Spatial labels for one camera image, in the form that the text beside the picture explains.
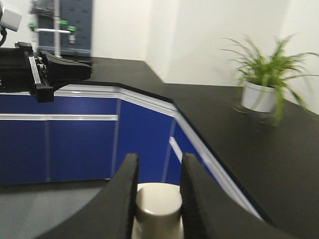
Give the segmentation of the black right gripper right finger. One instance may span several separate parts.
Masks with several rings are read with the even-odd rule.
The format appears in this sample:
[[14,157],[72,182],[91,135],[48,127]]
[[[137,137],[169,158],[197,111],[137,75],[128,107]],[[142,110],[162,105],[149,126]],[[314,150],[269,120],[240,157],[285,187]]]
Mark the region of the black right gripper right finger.
[[231,199],[191,153],[182,156],[180,193],[186,239],[292,238]]

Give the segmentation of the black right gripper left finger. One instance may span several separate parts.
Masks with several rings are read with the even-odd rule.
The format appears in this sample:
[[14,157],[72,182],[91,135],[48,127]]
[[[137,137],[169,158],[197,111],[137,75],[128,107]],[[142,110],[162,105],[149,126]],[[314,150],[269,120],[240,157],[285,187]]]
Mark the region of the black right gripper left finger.
[[128,153],[107,185],[82,209],[39,239],[130,239],[136,211],[139,156]]

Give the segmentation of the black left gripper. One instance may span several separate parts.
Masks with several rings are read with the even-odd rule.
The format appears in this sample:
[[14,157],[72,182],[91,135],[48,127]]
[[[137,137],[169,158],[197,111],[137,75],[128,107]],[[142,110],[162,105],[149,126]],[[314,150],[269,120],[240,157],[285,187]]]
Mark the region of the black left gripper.
[[14,48],[0,49],[0,92],[28,92],[39,103],[54,101],[54,88],[64,87],[91,78],[91,67],[87,64],[56,57],[40,51],[40,70],[30,43],[18,42]]

